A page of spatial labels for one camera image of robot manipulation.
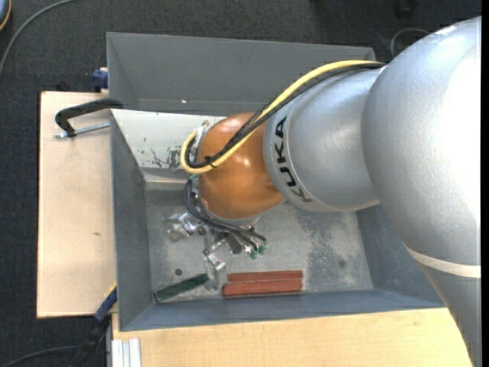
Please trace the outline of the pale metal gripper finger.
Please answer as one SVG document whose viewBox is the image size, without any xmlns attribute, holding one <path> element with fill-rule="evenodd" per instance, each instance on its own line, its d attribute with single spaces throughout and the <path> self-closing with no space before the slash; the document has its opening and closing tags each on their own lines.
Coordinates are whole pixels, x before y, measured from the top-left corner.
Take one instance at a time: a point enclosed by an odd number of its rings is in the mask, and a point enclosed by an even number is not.
<svg viewBox="0 0 489 367">
<path fill-rule="evenodd" d="M 226 263 L 213 253 L 205 255 L 204 263 L 209 278 L 205 283 L 205 288 L 209 291 L 221 290 L 227 283 Z"/>
<path fill-rule="evenodd" d="M 167 234 L 172 242 L 195 235 L 197 229 L 197 223 L 189 213 L 174 213 L 167 218 Z"/>
</svg>

